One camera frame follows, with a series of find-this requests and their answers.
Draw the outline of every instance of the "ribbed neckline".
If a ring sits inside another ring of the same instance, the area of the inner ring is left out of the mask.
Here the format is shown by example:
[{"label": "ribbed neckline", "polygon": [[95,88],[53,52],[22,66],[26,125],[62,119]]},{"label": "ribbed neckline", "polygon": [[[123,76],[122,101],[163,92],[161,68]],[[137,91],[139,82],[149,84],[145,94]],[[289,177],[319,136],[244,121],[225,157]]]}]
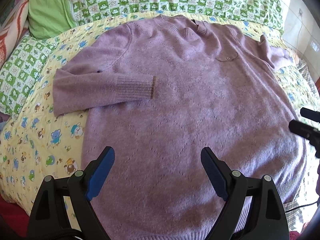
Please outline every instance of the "ribbed neckline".
[{"label": "ribbed neckline", "polygon": [[[179,29],[177,26],[169,22],[169,20],[172,20],[172,19],[185,19],[191,22],[191,24],[195,26],[195,29],[193,30],[192,28],[188,28],[188,27]],[[197,36],[198,35],[200,37],[205,37],[207,35],[207,28],[205,27],[202,21],[195,20],[196,23],[194,23],[189,18],[184,17],[183,15],[176,15],[173,17],[169,17],[166,15],[160,14],[157,17],[155,17],[154,20],[161,27],[177,32],[181,36]]]}]

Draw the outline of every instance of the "ribbed cuff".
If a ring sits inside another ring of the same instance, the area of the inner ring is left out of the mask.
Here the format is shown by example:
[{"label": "ribbed cuff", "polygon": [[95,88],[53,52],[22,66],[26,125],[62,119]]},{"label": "ribbed cuff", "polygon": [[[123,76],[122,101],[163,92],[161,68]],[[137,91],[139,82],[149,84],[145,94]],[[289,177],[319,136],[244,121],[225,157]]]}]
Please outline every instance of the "ribbed cuff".
[{"label": "ribbed cuff", "polygon": [[156,77],[152,75],[124,75],[117,78],[116,90],[120,100],[152,99]]}]

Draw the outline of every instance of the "blue gripper pad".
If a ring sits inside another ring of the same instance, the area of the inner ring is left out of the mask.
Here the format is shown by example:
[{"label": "blue gripper pad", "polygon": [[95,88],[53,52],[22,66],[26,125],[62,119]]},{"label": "blue gripper pad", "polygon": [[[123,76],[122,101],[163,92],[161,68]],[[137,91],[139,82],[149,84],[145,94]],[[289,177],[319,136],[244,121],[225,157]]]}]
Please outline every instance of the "blue gripper pad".
[{"label": "blue gripper pad", "polygon": [[88,181],[88,190],[86,194],[87,200],[91,201],[92,198],[99,195],[114,162],[115,151],[110,147]]},{"label": "blue gripper pad", "polygon": [[215,164],[209,153],[203,149],[201,151],[201,163],[207,173],[209,180],[216,192],[216,194],[221,197],[224,201],[227,201],[228,194],[228,182],[223,176],[222,172],[219,170],[218,166]]}]

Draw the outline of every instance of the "sweater sleeve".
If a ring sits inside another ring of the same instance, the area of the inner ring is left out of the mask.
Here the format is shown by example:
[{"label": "sweater sleeve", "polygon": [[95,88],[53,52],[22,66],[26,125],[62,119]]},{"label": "sweater sleeve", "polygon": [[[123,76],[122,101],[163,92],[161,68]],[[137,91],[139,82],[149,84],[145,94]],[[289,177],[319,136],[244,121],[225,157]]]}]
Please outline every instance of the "sweater sleeve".
[{"label": "sweater sleeve", "polygon": [[112,65],[126,52],[131,30],[122,24],[81,50],[53,80],[55,116],[120,102],[151,99],[155,77],[114,73]]},{"label": "sweater sleeve", "polygon": [[228,28],[246,50],[268,63],[273,71],[292,65],[293,59],[289,56],[288,51],[270,46],[266,35],[261,35],[259,42],[244,35],[235,26],[228,25]]}]

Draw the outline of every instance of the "sweater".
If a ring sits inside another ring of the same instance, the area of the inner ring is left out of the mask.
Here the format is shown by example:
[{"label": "sweater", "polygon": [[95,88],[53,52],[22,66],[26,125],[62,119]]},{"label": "sweater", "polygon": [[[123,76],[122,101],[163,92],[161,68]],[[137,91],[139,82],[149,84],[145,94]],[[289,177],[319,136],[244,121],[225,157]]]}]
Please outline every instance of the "sweater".
[{"label": "sweater", "polygon": [[290,64],[266,36],[160,15],[103,33],[58,69],[54,114],[89,109],[82,168],[115,150],[92,200],[110,238],[204,239],[224,205],[200,161],[206,146],[245,176],[270,175],[292,201],[306,141],[290,133],[297,115],[272,73]]}]

